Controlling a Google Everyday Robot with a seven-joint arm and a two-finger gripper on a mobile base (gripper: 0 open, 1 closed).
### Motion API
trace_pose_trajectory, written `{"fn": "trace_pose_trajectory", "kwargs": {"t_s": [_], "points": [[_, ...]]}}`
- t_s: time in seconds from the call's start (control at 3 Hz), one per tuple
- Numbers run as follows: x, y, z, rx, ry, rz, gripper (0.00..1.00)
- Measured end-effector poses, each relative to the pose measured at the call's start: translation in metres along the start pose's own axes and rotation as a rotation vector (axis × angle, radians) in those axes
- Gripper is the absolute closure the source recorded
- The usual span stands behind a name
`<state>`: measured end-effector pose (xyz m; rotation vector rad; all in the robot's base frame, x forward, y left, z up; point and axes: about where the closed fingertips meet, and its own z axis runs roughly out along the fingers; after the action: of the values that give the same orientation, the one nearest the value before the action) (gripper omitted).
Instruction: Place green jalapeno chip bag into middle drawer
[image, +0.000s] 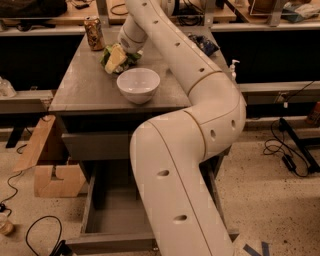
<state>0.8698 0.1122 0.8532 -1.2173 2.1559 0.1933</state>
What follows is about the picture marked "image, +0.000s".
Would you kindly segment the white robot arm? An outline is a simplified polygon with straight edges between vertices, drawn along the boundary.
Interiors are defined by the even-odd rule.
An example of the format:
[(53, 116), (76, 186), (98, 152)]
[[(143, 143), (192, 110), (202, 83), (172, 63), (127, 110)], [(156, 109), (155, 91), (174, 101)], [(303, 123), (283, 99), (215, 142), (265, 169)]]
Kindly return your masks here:
[(199, 165), (239, 137), (246, 102), (235, 81), (170, 21), (158, 0), (124, 1), (121, 46), (134, 53), (152, 41), (191, 103), (145, 121), (130, 142), (134, 178), (158, 248), (162, 256), (233, 256)]

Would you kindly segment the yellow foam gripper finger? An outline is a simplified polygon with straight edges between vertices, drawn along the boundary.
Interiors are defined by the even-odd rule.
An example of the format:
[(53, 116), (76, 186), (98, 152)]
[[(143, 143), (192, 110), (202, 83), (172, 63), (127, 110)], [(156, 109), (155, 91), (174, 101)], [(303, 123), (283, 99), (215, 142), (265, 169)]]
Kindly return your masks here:
[(109, 58), (105, 65), (105, 71), (108, 74), (113, 73), (121, 64), (123, 64), (127, 55), (120, 44), (114, 44), (107, 48)]

